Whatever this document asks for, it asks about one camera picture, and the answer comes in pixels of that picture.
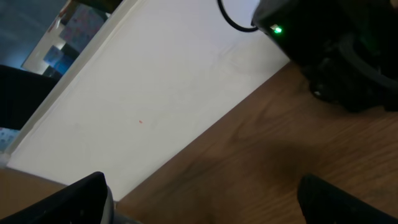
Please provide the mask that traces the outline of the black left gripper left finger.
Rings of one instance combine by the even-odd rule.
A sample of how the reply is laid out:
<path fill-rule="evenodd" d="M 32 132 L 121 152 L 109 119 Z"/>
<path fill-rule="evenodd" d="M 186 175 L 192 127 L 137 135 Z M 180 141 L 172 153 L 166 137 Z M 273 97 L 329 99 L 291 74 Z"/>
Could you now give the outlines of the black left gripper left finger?
<path fill-rule="evenodd" d="M 108 186 L 94 172 L 51 196 L 1 219 L 1 224 L 101 223 L 108 218 Z"/>

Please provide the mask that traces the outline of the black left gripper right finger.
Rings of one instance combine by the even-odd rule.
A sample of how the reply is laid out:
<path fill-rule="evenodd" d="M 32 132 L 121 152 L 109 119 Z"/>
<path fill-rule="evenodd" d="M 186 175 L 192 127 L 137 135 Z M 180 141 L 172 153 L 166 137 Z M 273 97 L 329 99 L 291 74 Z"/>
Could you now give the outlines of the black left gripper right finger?
<path fill-rule="evenodd" d="M 397 224 L 397 218 L 312 174 L 300 179 L 297 200 L 307 224 Z"/>

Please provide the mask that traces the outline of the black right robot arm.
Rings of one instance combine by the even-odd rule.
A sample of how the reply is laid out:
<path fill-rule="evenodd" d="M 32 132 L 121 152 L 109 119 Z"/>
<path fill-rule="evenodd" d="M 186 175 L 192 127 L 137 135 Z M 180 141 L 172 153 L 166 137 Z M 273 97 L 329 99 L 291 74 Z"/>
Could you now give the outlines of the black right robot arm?
<path fill-rule="evenodd" d="M 397 110 L 397 11 L 390 1 L 261 1 L 252 23 L 308 80 L 350 112 Z"/>

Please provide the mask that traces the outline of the black monitor screen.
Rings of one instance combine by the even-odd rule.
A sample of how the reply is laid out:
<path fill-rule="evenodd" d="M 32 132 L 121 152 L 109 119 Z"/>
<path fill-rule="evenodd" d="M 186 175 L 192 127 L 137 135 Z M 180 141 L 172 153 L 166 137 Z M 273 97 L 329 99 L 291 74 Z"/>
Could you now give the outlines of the black monitor screen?
<path fill-rule="evenodd" d="M 1 127 L 20 130 L 58 80 L 1 65 Z"/>

